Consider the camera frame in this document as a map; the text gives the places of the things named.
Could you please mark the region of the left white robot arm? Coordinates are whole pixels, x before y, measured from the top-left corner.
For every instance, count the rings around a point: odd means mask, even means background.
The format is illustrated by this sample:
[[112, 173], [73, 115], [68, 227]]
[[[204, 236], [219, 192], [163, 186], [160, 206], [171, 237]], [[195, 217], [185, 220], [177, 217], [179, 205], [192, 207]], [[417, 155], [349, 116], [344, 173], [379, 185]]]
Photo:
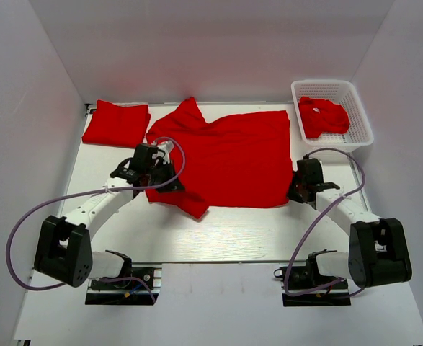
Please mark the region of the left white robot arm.
[[140, 192], [182, 190], [179, 175], [183, 170], [174, 168], [173, 150], [182, 147], [167, 137], [137, 145], [133, 156], [117, 165], [101, 190], [87, 192], [88, 200], [61, 217], [47, 217], [40, 229], [35, 270], [75, 288], [97, 279], [109, 279], [118, 288], [129, 285], [131, 259], [114, 250], [93, 251], [92, 239]]

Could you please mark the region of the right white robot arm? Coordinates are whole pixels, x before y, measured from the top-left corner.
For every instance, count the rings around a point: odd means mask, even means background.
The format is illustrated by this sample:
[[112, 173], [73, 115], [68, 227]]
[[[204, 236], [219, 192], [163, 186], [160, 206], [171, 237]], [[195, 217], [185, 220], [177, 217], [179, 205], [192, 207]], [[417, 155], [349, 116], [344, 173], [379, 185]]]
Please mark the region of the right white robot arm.
[[318, 159], [304, 156], [297, 162], [288, 199], [318, 212], [308, 234], [322, 218], [329, 217], [349, 238], [347, 252], [322, 250], [309, 254], [304, 278], [312, 288], [325, 289], [342, 280], [352, 280], [359, 288], [411, 280], [412, 267], [402, 223], [362, 209], [339, 185], [325, 182]]

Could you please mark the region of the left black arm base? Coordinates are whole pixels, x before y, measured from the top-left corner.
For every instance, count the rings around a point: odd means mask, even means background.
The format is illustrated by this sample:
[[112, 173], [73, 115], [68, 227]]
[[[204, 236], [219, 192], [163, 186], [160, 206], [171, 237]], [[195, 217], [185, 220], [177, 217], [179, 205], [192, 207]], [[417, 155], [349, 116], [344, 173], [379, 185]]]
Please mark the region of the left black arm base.
[[108, 282], [91, 280], [86, 290], [87, 306], [153, 306], [161, 290], [162, 268], [159, 265], [133, 265], [128, 280]]

